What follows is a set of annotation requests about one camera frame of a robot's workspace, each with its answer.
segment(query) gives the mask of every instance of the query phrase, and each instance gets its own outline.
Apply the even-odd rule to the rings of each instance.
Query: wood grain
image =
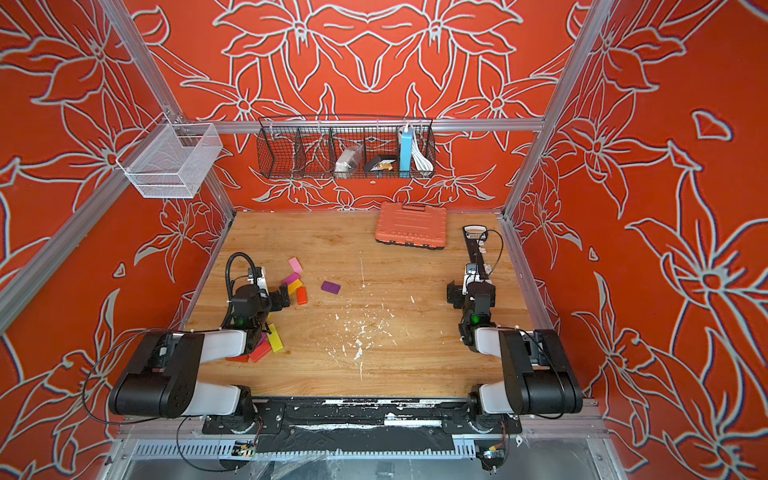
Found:
[[[200,368],[200,380],[249,386],[255,396],[464,397],[476,383],[502,379],[498,359],[461,343],[461,310],[445,301],[445,285],[463,279],[468,262],[461,227],[498,230],[494,214],[449,214],[444,250],[383,245],[373,239],[377,213],[239,213],[187,329],[220,325],[227,310],[224,267],[237,251],[266,272],[270,290],[291,274],[297,257],[309,303],[272,313],[285,345],[258,363],[220,360]],[[488,242],[486,262],[498,255]],[[232,277],[247,264],[235,261]],[[530,329],[531,320],[505,253],[493,274],[499,325]],[[323,292],[328,280],[339,295]],[[244,279],[238,280],[239,286]]]

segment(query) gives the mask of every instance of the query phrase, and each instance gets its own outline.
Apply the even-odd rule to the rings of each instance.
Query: red block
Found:
[[[272,351],[272,346],[270,345],[270,343],[269,342],[263,342],[261,345],[256,347],[255,350],[253,351],[253,353],[251,353],[249,356],[250,356],[251,361],[253,363],[256,363],[259,360],[261,360],[262,358],[264,358],[264,356],[267,353],[271,352],[271,351]]]
[[[306,287],[305,286],[300,286],[296,290],[296,299],[299,301],[299,305],[306,304]]]

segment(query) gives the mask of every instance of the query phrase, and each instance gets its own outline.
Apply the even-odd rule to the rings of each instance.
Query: white charging cable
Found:
[[[406,124],[405,127],[398,128],[397,139],[400,141],[400,143],[402,143],[402,132],[408,131],[409,128],[412,128],[410,123]],[[413,136],[413,141],[411,142],[411,158],[413,159],[413,163],[416,164],[416,170],[421,172],[434,170],[432,162],[427,160],[427,157],[425,157],[422,152],[419,151],[419,142],[417,141],[415,135]]]

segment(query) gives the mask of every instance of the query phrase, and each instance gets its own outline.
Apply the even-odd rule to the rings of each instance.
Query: orange toolbox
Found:
[[[431,250],[445,248],[448,211],[440,207],[384,202],[376,225],[376,241]]]

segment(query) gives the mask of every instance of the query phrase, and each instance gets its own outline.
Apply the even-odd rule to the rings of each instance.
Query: pink block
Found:
[[[283,280],[283,283],[290,285],[291,283],[297,281],[299,278],[301,278],[301,276],[298,273],[293,272],[288,277],[286,277],[285,280]]]
[[[301,267],[301,263],[294,257],[290,260],[288,260],[288,263],[290,263],[290,267],[293,268],[293,271],[296,273],[302,273],[304,269]]]

